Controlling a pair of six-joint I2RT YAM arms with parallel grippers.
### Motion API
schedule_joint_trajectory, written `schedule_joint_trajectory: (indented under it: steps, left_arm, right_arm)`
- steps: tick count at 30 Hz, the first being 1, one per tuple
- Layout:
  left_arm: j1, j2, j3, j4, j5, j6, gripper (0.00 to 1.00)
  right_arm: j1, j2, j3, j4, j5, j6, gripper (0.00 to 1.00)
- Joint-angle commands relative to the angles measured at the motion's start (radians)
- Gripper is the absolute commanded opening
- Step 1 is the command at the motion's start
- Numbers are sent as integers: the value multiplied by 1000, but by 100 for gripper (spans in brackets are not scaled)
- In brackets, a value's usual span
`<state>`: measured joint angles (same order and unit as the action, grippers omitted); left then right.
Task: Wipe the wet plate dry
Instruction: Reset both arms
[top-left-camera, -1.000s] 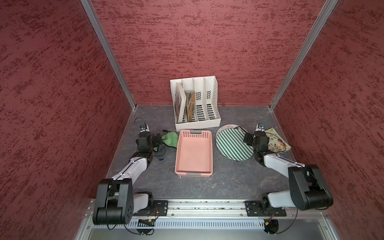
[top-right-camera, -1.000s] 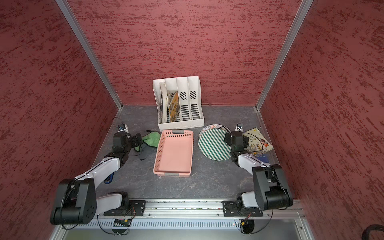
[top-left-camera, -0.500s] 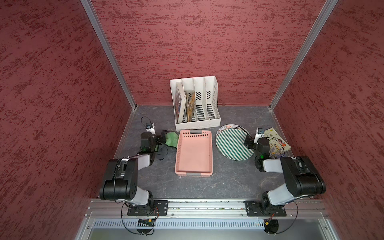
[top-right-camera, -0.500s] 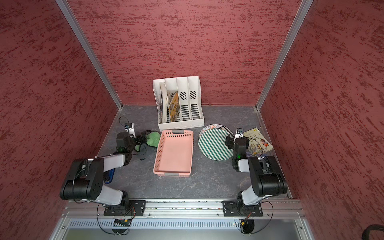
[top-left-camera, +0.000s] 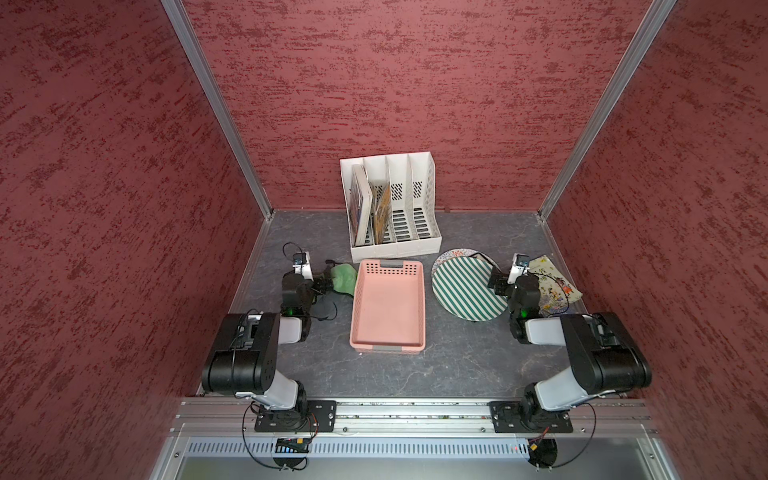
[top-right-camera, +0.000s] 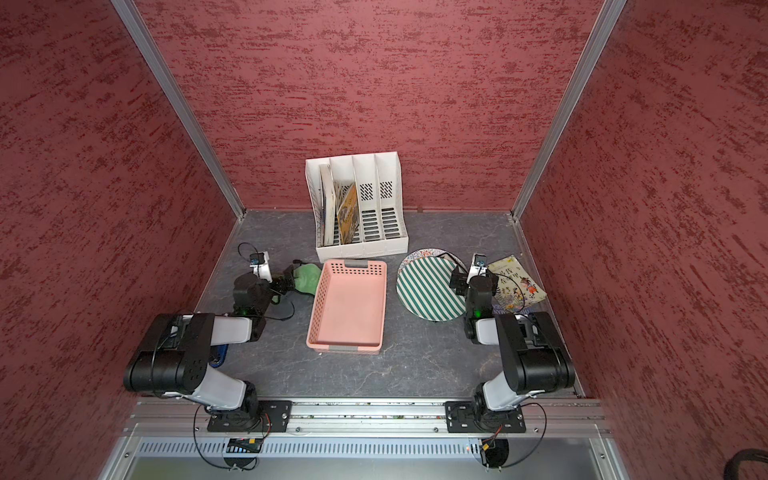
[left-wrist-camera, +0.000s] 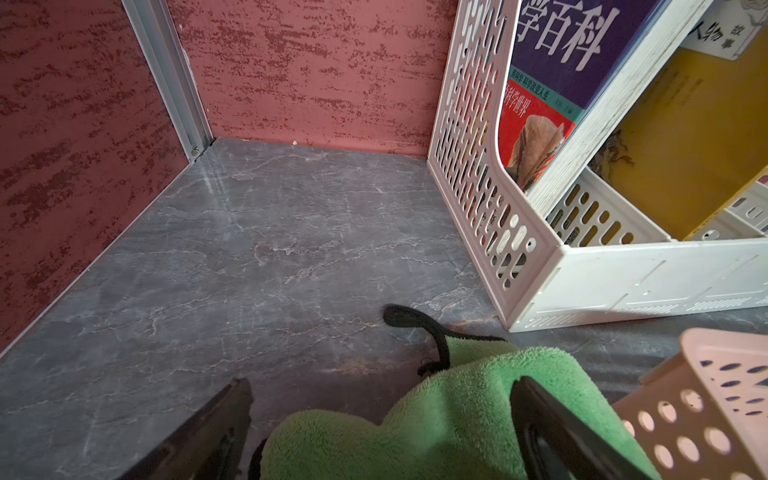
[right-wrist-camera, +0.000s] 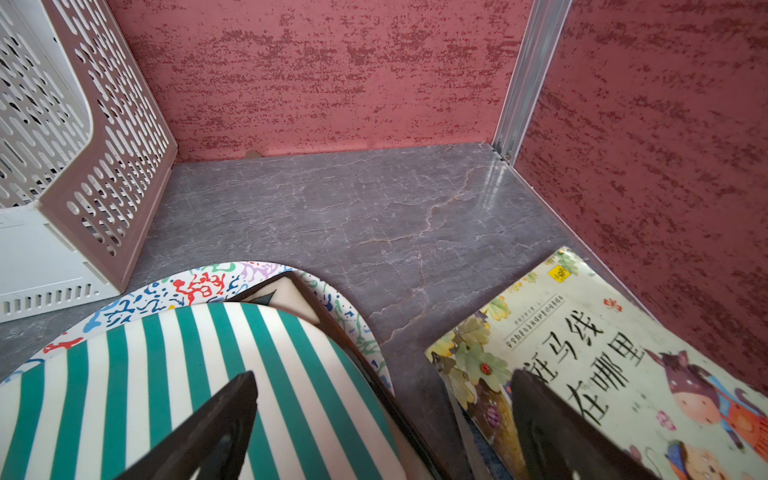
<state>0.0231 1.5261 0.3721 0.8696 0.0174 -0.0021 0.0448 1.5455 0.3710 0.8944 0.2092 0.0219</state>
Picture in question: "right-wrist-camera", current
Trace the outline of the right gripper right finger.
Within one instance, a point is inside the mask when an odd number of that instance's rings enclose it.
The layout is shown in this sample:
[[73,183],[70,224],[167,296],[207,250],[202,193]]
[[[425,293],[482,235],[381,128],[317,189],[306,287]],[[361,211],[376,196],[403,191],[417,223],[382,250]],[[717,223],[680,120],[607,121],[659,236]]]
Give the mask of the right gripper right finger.
[[531,479],[652,479],[654,475],[524,370],[511,379],[512,410]]

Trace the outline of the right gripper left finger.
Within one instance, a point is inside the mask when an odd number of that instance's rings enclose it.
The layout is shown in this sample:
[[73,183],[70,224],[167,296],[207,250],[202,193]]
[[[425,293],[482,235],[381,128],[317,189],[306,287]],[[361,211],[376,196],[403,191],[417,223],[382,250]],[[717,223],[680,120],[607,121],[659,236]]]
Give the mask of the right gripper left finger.
[[237,375],[119,477],[237,479],[257,414],[251,371]]

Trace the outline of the green striped round plate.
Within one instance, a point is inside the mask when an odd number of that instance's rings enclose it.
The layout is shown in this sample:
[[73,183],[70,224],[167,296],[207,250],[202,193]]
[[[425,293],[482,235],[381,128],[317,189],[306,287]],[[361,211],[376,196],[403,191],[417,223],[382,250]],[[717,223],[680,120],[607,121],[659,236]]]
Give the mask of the green striped round plate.
[[402,479],[387,415],[319,328],[277,309],[200,304],[84,340],[1,387],[5,479],[113,479],[242,373],[257,414],[243,479]]

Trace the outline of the colourful squiggle round plate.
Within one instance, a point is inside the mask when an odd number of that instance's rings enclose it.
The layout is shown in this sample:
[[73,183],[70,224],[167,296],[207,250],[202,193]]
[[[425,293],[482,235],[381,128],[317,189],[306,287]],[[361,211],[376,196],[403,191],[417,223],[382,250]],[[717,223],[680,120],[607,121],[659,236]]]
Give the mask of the colourful squiggle round plate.
[[393,391],[392,379],[380,345],[364,317],[350,300],[321,278],[288,265],[264,261],[233,261],[179,272],[125,294],[84,317],[21,363],[1,376],[13,377],[67,351],[78,343],[145,316],[184,306],[232,301],[235,296],[284,272],[293,272],[328,310],[360,350],[367,362]]

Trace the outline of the square floral plate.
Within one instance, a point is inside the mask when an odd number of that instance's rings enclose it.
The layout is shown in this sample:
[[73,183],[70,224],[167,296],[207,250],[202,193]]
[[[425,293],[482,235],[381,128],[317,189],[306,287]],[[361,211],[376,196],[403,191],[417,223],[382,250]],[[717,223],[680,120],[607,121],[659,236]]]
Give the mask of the square floral plate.
[[327,308],[296,273],[278,274],[229,300],[270,306],[317,326],[354,362],[375,393],[394,435],[406,476],[409,479],[448,479],[450,477],[423,436],[401,409],[394,395],[346,334],[345,329],[337,324]]

